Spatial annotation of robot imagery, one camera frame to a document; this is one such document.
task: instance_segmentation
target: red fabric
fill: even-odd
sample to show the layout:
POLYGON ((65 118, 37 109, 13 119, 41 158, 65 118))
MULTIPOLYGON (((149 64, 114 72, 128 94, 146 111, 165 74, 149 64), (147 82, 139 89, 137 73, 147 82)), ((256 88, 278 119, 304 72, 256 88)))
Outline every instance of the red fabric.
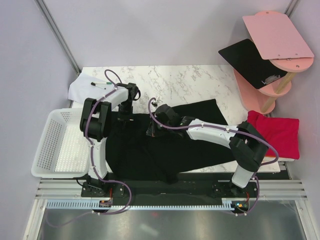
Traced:
MULTIPOLYGON (((248 112, 248 123, 273 146, 282 158, 299 159, 298 129, 299 119, 265 117, 256 111, 248 112)), ((267 156, 275 156, 269 149, 267 156)))

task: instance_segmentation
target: laundry basket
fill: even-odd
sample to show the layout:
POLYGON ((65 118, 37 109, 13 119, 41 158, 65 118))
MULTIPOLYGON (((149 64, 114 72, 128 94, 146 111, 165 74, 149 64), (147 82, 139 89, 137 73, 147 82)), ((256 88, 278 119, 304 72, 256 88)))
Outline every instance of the laundry basket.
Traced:
POLYGON ((78 178, 88 172, 89 147, 80 131, 82 108, 53 110, 46 121, 31 169, 42 178, 78 178))

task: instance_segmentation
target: gray floor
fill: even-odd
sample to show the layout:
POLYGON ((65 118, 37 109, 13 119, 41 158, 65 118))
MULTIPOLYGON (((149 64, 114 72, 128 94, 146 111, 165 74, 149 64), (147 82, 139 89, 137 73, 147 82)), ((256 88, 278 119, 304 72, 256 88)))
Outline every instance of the gray floor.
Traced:
MULTIPOLYGON (((61 224, 84 210, 48 210, 61 224)), ((259 202, 248 216, 218 211, 131 210, 89 214, 61 228, 43 224, 45 240, 305 240, 294 202, 259 202)))

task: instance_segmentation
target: white marble surface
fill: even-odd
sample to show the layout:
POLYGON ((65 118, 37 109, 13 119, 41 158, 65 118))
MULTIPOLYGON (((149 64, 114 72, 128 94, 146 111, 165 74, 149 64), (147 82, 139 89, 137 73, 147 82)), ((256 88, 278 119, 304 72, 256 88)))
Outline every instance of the white marble surface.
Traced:
MULTIPOLYGON (((124 83, 136 83, 141 98, 133 103, 134 113, 147 113, 150 98, 173 107, 216 99, 229 125, 237 125, 247 119, 242 106, 233 68, 230 65, 182 65, 182 66, 113 66, 84 67, 83 72, 101 80, 107 80, 104 71, 115 71, 124 83)), ((116 76, 108 76, 117 82, 116 76)), ((196 169, 191 172, 234 172, 237 162, 196 169)), ((279 172, 279 164, 262 166, 259 172, 279 172)))

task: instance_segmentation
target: wall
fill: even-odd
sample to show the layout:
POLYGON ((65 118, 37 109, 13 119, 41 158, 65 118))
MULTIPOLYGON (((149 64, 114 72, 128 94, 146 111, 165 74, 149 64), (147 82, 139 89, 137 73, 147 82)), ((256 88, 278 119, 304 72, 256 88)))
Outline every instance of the wall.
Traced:
POLYGON ((219 65, 242 16, 290 0, 45 0, 80 67, 219 65))
POLYGON ((320 1, 301 0, 291 20, 313 51, 313 65, 298 73, 292 89, 276 101, 277 117, 300 119, 300 160, 289 163, 292 177, 301 179, 320 223, 320 1))
POLYGON ((39 179, 31 166, 47 116, 69 104, 75 72, 34 0, 0 7, 0 239, 25 231, 39 179))

